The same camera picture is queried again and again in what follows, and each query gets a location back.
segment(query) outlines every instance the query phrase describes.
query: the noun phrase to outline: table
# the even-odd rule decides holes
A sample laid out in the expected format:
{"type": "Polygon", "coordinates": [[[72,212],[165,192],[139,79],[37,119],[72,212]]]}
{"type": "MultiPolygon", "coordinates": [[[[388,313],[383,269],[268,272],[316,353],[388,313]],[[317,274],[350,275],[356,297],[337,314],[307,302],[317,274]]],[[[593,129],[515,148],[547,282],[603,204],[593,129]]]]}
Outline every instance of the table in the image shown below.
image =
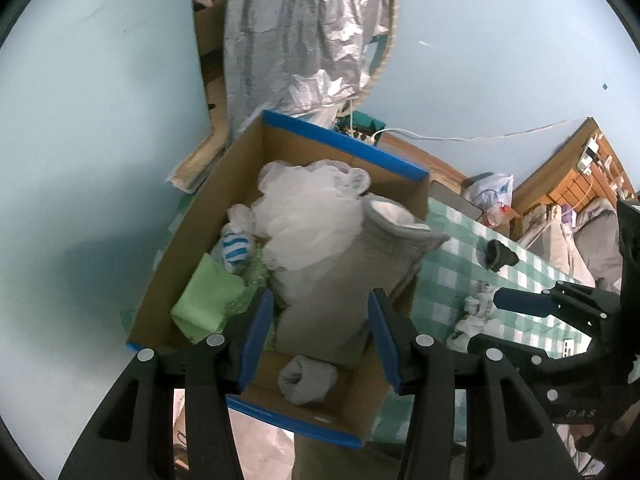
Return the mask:
{"type": "MultiPolygon", "coordinates": [[[[490,285],[541,292],[557,280],[574,282],[539,257],[521,248],[516,242],[473,221],[462,213],[430,198],[427,224],[451,236],[439,250],[428,253],[418,274],[410,318],[421,333],[444,342],[453,332],[463,313],[464,298],[471,295],[479,281],[490,285]],[[497,239],[515,251],[520,262],[503,267],[497,274],[481,265],[486,242],[497,239]]],[[[573,339],[575,347],[586,342],[586,336],[565,322],[548,316],[544,319],[499,310],[503,339],[545,349],[549,357],[562,356],[564,340],[573,339]]],[[[456,392],[456,435],[466,433],[466,421],[461,420],[464,398],[456,392]]],[[[376,442],[402,444],[407,435],[413,396],[399,397],[390,392],[383,402],[370,431],[376,442]]]]}

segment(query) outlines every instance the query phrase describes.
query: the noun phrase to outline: blue striped cloth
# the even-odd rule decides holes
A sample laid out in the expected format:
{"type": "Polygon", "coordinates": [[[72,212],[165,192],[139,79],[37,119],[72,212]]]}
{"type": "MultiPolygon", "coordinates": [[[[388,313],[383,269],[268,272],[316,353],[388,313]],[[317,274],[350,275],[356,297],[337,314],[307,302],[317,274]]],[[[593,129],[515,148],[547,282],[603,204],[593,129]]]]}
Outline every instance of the blue striped cloth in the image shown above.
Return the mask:
{"type": "Polygon", "coordinates": [[[235,272],[244,265],[251,250],[252,240],[244,233],[222,234],[222,263],[229,272],[235,272]]]}

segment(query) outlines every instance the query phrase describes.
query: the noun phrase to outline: green cloth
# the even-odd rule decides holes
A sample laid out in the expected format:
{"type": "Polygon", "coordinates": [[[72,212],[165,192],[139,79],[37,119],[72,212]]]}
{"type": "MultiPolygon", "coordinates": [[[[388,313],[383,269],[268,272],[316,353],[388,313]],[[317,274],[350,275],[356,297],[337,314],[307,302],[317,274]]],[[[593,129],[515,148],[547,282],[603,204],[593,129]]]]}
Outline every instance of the green cloth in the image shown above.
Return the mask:
{"type": "MultiPolygon", "coordinates": [[[[464,313],[465,297],[473,295],[479,281],[538,293],[553,287],[557,280],[575,281],[516,242],[433,198],[429,199],[426,223],[432,229],[450,235],[451,240],[423,258],[410,318],[418,332],[443,343],[464,313]],[[520,261],[514,267],[503,267],[498,273],[485,269],[481,263],[482,254],[486,242],[491,239],[505,244],[520,261]]],[[[551,358],[562,357],[565,339],[573,339],[577,349],[584,336],[554,316],[539,318],[498,310],[494,317],[502,321],[501,338],[545,349],[551,358]]],[[[413,396],[399,397],[390,392],[374,420],[370,438],[389,444],[404,442],[413,402],[413,396]]],[[[456,398],[456,433],[459,430],[466,433],[466,421],[464,417],[458,417],[466,403],[458,404],[456,398]]]]}
{"type": "Polygon", "coordinates": [[[203,254],[187,287],[171,309],[174,323],[192,343],[197,343],[222,330],[227,304],[245,290],[240,276],[227,272],[222,264],[203,254]]]}

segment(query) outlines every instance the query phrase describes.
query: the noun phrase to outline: blue gripper pad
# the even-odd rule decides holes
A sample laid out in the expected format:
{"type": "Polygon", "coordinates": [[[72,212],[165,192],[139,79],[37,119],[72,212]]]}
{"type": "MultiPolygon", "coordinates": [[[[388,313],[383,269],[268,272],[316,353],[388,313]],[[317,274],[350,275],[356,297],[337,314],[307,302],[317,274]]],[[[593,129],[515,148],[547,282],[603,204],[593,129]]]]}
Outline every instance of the blue gripper pad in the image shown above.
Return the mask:
{"type": "Polygon", "coordinates": [[[398,347],[386,322],[382,305],[380,305],[380,301],[373,290],[369,293],[367,312],[369,327],[378,351],[378,357],[382,363],[386,382],[398,393],[402,385],[398,347]]]}
{"type": "Polygon", "coordinates": [[[499,288],[494,294],[494,304],[501,310],[519,312],[529,316],[546,317],[558,312],[558,305],[549,294],[537,294],[526,290],[499,288]]]}
{"type": "Polygon", "coordinates": [[[240,373],[238,374],[238,387],[241,391],[254,380],[255,371],[260,362],[262,347],[269,333],[271,321],[273,321],[273,294],[265,289],[259,298],[259,304],[247,332],[240,357],[240,373]]]}

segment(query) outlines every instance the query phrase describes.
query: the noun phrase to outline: light blue wall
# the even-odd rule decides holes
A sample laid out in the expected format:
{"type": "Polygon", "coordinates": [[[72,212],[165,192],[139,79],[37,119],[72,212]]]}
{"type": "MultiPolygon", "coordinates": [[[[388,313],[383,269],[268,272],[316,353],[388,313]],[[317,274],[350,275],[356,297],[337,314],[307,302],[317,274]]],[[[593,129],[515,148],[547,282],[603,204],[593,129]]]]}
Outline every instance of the light blue wall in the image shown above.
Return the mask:
{"type": "Polygon", "coordinates": [[[0,50],[0,413],[46,479],[132,357],[165,179],[210,131],[191,12],[33,0],[0,50]]]}
{"type": "MultiPolygon", "coordinates": [[[[640,186],[640,55],[605,0],[399,0],[396,47],[360,109],[435,137],[593,116],[640,186]]],[[[513,173],[518,184],[574,130],[411,142],[467,176],[513,173]]]]}

